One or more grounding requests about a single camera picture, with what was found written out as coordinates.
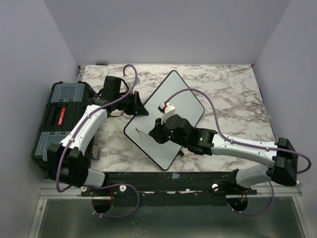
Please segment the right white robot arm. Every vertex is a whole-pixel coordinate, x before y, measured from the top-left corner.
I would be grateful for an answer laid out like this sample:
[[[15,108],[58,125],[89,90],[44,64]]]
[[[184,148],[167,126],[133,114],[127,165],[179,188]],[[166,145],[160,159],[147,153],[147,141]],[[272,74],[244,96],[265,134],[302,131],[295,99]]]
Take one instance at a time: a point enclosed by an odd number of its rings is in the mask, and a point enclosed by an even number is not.
[[[297,183],[298,156],[285,138],[260,142],[221,136],[215,130],[193,127],[179,115],[169,117],[166,122],[156,119],[149,136],[159,144],[171,141],[197,155],[225,155],[256,162],[253,167],[234,172],[234,178],[228,181],[233,194],[268,181],[284,186]]]

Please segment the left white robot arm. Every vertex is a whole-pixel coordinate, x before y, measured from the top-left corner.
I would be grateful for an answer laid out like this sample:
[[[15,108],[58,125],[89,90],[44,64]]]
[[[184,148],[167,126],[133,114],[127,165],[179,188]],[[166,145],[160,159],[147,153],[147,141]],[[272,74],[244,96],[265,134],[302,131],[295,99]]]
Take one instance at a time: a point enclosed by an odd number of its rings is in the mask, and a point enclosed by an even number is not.
[[[88,152],[92,150],[93,138],[99,127],[115,110],[127,115],[147,116],[137,91],[121,92],[122,78],[107,76],[99,93],[93,95],[71,132],[58,144],[47,149],[48,177],[70,186],[92,186],[99,196],[109,192],[110,184],[104,173],[90,168]]]

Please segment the black framed whiteboard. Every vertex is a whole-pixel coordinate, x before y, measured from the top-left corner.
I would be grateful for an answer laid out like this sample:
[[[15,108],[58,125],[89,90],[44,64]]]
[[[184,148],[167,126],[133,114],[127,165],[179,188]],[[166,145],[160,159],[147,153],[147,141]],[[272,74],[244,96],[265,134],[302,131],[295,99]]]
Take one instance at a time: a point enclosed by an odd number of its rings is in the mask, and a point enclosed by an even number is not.
[[[167,117],[159,111],[160,104],[165,101],[173,105],[175,115],[187,119],[192,126],[197,125],[205,108],[193,92],[185,91],[169,99],[176,92],[188,87],[177,71],[171,71],[145,102],[144,108],[148,115],[134,116],[123,130],[124,134],[164,171],[169,169],[182,147],[171,141],[159,144],[149,136],[149,132],[154,129],[156,120],[159,126],[166,122]]]

